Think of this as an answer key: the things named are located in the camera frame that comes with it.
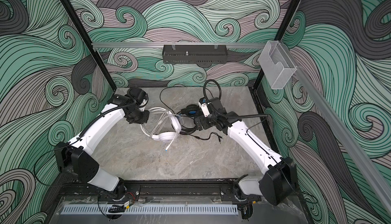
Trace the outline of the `white headphones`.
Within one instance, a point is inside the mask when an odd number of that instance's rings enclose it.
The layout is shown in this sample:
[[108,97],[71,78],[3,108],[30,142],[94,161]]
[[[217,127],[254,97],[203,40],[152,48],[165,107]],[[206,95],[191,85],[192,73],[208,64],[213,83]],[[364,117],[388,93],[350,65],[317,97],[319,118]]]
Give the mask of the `white headphones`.
[[150,108],[149,112],[152,116],[158,116],[157,123],[152,131],[149,131],[147,127],[142,124],[140,125],[141,131],[148,138],[164,143],[166,146],[165,151],[167,151],[180,135],[182,129],[180,116],[162,107]]

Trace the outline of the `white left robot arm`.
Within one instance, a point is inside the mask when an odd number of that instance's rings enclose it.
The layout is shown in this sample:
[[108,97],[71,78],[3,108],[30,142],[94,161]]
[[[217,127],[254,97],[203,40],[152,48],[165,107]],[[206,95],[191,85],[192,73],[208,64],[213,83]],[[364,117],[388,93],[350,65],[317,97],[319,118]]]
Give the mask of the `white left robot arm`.
[[127,95],[113,95],[101,113],[69,142],[60,142],[55,147],[55,158],[60,173],[82,183],[103,189],[121,198],[126,187],[124,181],[106,170],[92,157],[105,135],[120,120],[130,124],[144,124],[149,111],[144,110],[149,100],[142,89],[130,91]]

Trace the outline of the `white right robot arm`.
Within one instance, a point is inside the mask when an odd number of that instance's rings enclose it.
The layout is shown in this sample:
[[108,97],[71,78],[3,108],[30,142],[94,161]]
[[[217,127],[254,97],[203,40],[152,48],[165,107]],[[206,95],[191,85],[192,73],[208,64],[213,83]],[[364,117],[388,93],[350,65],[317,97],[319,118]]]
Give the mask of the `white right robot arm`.
[[260,140],[243,121],[244,116],[226,112],[219,98],[201,98],[199,114],[194,117],[198,130],[215,127],[236,141],[252,158],[261,171],[258,176],[244,175],[233,184],[240,201],[250,196],[264,197],[274,206],[297,190],[297,167],[289,157],[284,158]]

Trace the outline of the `black gaming headphones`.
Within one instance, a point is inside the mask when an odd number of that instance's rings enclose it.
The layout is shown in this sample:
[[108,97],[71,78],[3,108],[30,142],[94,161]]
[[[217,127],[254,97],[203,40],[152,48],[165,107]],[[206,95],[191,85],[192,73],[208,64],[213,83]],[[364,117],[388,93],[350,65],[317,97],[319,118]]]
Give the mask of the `black gaming headphones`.
[[[196,104],[190,104],[187,107],[180,110],[179,115],[181,117],[190,118],[193,119],[200,115],[200,107]],[[195,122],[194,126],[192,128],[185,127],[184,125],[181,125],[181,135],[191,135],[197,131],[197,125]]]

